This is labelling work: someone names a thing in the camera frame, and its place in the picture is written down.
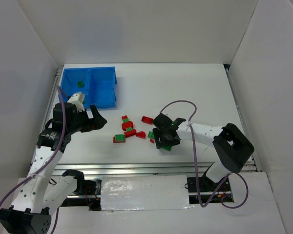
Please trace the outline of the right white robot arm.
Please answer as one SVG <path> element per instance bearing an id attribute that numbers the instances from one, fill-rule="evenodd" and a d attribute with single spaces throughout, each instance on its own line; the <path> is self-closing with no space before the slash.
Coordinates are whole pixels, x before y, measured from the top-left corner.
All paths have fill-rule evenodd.
<path id="1" fill-rule="evenodd" d="M 159 114 L 154 120 L 153 134 L 158 149 L 173 147 L 182 140 L 191 140 L 215 149 L 218 160 L 207 169 L 208 181 L 218 183 L 230 173 L 239 173 L 254 152 L 253 144 L 239 130 L 228 123 L 224 127 L 192 123 L 184 118 L 171 120 Z"/>

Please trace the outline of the green 2x2 lego brick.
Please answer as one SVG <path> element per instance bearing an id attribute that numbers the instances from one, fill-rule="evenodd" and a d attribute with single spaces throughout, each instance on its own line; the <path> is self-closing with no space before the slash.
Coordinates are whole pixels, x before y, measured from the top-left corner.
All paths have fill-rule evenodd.
<path id="1" fill-rule="evenodd" d="M 152 131 L 149 131 L 147 137 L 150 138 L 150 139 L 155 139 L 154 133 Z"/>

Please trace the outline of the red 2x4 lego brick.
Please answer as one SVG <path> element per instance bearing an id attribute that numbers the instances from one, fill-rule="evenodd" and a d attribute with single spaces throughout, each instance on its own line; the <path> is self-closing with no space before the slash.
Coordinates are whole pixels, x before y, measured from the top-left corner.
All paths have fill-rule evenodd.
<path id="1" fill-rule="evenodd" d="M 145 124 L 152 125 L 153 124 L 153 118 L 150 118 L 150 117 L 147 117 L 147 116 L 142 116 L 141 122 L 145 123 Z"/>

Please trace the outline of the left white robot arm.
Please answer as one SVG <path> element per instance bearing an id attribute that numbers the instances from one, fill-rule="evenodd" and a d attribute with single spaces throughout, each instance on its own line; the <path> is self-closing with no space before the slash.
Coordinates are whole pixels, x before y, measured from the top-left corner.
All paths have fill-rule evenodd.
<path id="1" fill-rule="evenodd" d="M 0 201 L 0 224 L 10 234 L 53 233 L 56 225 L 52 215 L 70 193 L 84 190 L 84 174 L 66 170 L 50 191 L 47 190 L 54 169 L 77 132 L 86 133 L 103 128 L 107 120 L 95 105 L 89 117 L 80 101 L 60 102 L 53 108 L 53 117 L 39 134 L 35 157 L 27 178 L 11 189 Z"/>

